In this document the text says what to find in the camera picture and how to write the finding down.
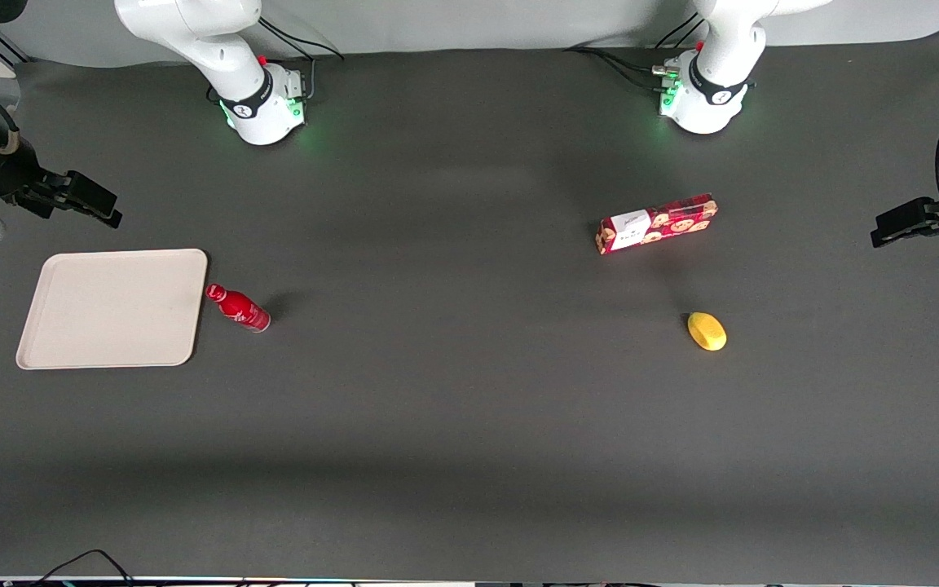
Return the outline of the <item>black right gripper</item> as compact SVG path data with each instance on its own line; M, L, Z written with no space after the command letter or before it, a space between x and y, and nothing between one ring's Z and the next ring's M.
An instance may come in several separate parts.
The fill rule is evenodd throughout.
M0 201L18 205L38 217L56 210L71 210L118 229L123 213L116 209L118 197L81 172L68 171L68 197L64 197L63 175L45 170L33 146L21 140L11 155L0 153Z

